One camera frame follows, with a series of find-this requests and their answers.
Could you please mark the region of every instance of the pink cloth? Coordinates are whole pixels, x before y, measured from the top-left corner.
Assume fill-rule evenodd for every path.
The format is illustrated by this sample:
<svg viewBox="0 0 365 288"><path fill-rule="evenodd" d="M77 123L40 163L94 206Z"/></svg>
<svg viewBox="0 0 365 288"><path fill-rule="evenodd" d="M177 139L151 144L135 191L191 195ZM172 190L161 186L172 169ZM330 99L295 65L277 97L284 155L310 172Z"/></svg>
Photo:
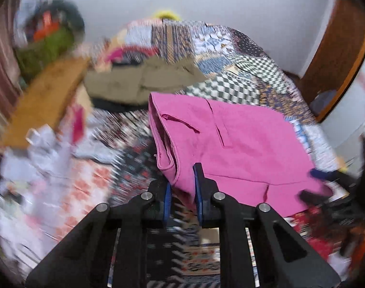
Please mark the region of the pink cloth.
<svg viewBox="0 0 365 288"><path fill-rule="evenodd" d="M200 97L151 93L149 121L157 147L157 166L193 203L193 165L240 203L269 203L289 216L307 207L302 189L325 193L313 179L314 167L292 125L269 108L232 105Z"/></svg>
<svg viewBox="0 0 365 288"><path fill-rule="evenodd" d="M120 59L126 52L129 51L141 52L148 57L156 55L159 52L159 50L155 46L151 47L136 46L136 45L123 46L114 49L114 51L112 51L109 55L107 55L107 57L105 57L105 62L110 62L111 60L114 59Z"/></svg>

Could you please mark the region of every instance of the bedspread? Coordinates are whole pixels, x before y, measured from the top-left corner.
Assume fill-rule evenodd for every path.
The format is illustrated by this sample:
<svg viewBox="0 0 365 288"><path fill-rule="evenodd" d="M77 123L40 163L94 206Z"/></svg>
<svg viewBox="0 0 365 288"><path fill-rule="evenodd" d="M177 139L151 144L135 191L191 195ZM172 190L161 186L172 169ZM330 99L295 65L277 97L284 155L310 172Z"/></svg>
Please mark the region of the bedspread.
<svg viewBox="0 0 365 288"><path fill-rule="evenodd" d="M296 86L264 50L242 32L204 22L147 19L128 24L112 38L110 47L82 46L77 53L94 57L98 70L99 63L105 62L105 58L123 44L155 47L167 62L193 58L207 80L176 94L277 110L293 125L298 141L317 168L334 170L339 167ZM146 191L153 179L162 176L157 170L154 141L146 116L146 110L118 115L92 108L91 117L97 118L99 125L91 134L100 141L100 146L116 150L118 156L112 166L92 162L89 158L72 158L71 187L58 211L60 224L56 234L51 235L55 241L63 238L97 203L124 204ZM343 195L338 186L328 185L335 198ZM194 213L176 196L174 205L167 229L148 231L148 287L219 287L218 230L202 230ZM35 258L35 263L39 260L40 257ZM25 278L32 267L34 263L17 267L17 270ZM256 267L255 280L258 284Z"/></svg>

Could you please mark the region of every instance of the olive green cloth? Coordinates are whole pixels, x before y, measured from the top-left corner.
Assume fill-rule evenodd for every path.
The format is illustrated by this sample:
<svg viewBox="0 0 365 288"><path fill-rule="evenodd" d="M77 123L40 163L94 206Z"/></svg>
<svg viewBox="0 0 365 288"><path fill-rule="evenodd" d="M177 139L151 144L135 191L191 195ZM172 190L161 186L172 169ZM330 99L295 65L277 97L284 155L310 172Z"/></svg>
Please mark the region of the olive green cloth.
<svg viewBox="0 0 365 288"><path fill-rule="evenodd" d="M84 84L91 98L140 105L147 103L150 92L174 93L206 79L192 59L167 64L152 56L138 66L117 67L110 72L89 71Z"/></svg>

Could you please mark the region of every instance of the metal screw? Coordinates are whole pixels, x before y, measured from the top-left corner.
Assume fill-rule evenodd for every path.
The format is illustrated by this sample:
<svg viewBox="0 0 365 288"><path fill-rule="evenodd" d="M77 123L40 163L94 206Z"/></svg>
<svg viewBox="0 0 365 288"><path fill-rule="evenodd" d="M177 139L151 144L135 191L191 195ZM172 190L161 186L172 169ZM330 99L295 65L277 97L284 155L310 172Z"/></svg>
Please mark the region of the metal screw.
<svg viewBox="0 0 365 288"><path fill-rule="evenodd" d="M262 212L268 212L270 210L270 205L268 204L260 204L259 205L259 209L262 211Z"/></svg>
<svg viewBox="0 0 365 288"><path fill-rule="evenodd" d="M144 200L149 200L153 197L153 194L151 192L145 192L141 194L141 198Z"/></svg>
<svg viewBox="0 0 365 288"><path fill-rule="evenodd" d="M214 197L214 199L217 199L217 200L223 200L225 198L225 194L222 192L215 192L213 194L213 197Z"/></svg>
<svg viewBox="0 0 365 288"><path fill-rule="evenodd" d="M96 207L96 210L98 212L104 212L108 209L108 205L107 204L98 204Z"/></svg>

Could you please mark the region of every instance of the curtain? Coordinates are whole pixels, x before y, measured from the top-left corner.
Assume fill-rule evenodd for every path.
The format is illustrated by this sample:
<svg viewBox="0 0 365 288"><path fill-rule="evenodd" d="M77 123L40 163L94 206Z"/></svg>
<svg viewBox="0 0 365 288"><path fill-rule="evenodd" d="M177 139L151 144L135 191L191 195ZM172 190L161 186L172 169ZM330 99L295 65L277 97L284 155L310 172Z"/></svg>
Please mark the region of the curtain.
<svg viewBox="0 0 365 288"><path fill-rule="evenodd" d="M19 67L13 52L14 16L20 0L3 0L0 5L0 135L20 94Z"/></svg>

